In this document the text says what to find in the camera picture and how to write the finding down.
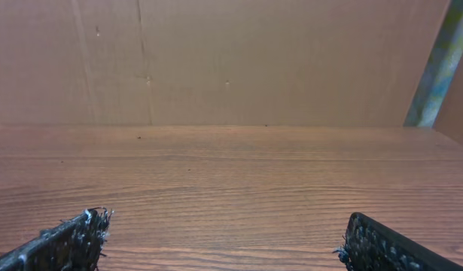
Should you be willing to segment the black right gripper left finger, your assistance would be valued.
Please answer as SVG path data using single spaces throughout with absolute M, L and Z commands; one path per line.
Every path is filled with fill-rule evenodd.
M 0 256 L 0 271 L 95 271 L 108 237 L 112 210 L 85 209 L 44 229 L 31 241 Z

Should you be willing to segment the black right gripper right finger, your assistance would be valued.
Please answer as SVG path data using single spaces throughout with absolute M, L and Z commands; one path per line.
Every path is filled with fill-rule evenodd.
M 462 265 L 360 212 L 351 214 L 343 238 L 334 253 L 348 271 L 463 271 Z

